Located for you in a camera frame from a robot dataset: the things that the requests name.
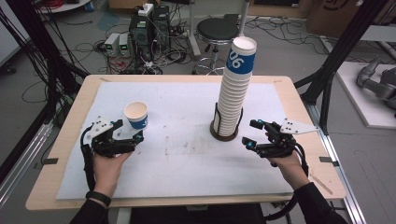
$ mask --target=stack of paper cups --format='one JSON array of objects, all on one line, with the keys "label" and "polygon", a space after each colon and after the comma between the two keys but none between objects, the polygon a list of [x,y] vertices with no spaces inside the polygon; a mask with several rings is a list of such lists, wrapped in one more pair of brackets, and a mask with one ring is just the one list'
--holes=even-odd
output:
[{"label": "stack of paper cups", "polygon": [[233,41],[223,72],[212,134],[214,131],[224,137],[235,135],[252,76],[256,48],[256,41],[249,37],[240,36]]}]

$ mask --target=human arm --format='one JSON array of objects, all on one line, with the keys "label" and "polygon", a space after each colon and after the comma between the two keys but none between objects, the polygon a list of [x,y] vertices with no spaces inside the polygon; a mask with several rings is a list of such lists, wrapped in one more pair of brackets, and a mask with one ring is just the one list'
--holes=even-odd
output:
[{"label": "human arm", "polygon": [[[108,158],[95,154],[93,156],[93,172],[95,175],[95,188],[93,191],[112,198],[117,188],[123,163],[131,156],[132,152],[124,153],[118,157]],[[106,215],[105,203],[89,198],[74,216],[71,224],[101,223]]]},{"label": "human arm", "polygon": [[277,164],[285,180],[294,189],[294,194],[307,224],[347,223],[330,208],[315,184],[310,183],[295,151],[288,157],[271,158],[268,161]]}]

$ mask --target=human hand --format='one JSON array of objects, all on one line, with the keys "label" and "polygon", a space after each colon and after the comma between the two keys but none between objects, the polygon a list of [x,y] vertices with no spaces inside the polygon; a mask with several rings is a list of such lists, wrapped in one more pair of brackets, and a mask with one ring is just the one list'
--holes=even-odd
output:
[{"label": "human hand", "polygon": [[285,178],[294,190],[309,183],[308,177],[306,177],[295,151],[288,157],[268,158],[268,161],[277,164],[283,178]]},{"label": "human hand", "polygon": [[117,188],[123,163],[131,156],[123,153],[118,157],[108,158],[98,154],[93,156],[93,171],[95,173],[96,185],[93,191],[103,193],[112,198]]}]

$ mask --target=person's left hand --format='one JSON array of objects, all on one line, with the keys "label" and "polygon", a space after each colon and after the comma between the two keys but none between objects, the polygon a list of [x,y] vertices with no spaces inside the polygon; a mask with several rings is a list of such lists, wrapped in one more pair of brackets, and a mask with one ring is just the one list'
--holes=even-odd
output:
[{"label": "person's left hand", "polygon": [[103,193],[109,198],[112,198],[117,188],[121,166],[131,156],[131,154],[132,152],[123,153],[114,158],[103,157],[95,154],[93,156],[93,171],[96,179],[94,191]]}]

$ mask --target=gray robotic device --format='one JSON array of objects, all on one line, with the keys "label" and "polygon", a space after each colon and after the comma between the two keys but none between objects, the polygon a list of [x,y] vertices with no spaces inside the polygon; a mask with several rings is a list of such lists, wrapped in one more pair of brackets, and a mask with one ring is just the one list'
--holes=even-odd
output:
[{"label": "gray robotic device", "polygon": [[363,67],[358,74],[356,84],[372,91],[389,108],[396,110],[396,67],[385,70],[379,82],[371,80],[371,76],[375,73],[375,69],[380,63],[381,59],[376,58]]}]

